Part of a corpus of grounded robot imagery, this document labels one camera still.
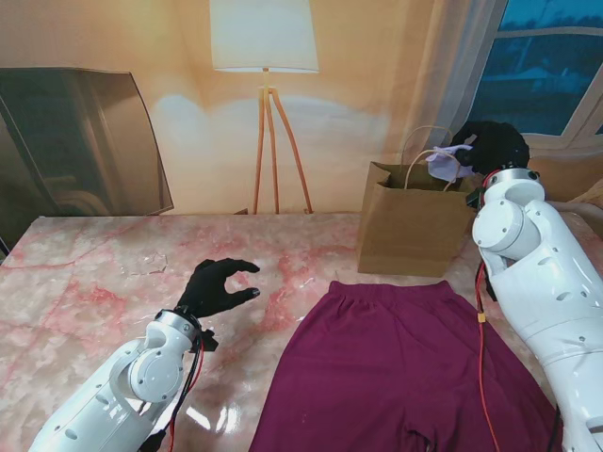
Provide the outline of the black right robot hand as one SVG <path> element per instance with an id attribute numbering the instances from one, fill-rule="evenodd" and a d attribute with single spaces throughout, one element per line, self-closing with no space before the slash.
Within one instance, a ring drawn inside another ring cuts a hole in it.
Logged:
<path id="1" fill-rule="evenodd" d="M 508 168 L 525 169 L 530 161 L 529 145 L 507 122 L 467 121 L 450 145 L 460 146 L 455 156 L 463 167 L 482 175 Z"/>

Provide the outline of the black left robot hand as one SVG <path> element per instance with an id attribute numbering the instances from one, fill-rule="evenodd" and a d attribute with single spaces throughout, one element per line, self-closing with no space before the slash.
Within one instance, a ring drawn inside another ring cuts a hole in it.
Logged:
<path id="1" fill-rule="evenodd" d="M 260 268 L 256 264 L 245 260 L 206 259 L 195 267 L 175 309 L 196 318 L 206 318 L 230 311 L 257 298 L 260 291 L 256 287 L 248 287 L 229 293 L 225 288 L 226 280 L 238 272 L 259 271 Z"/>

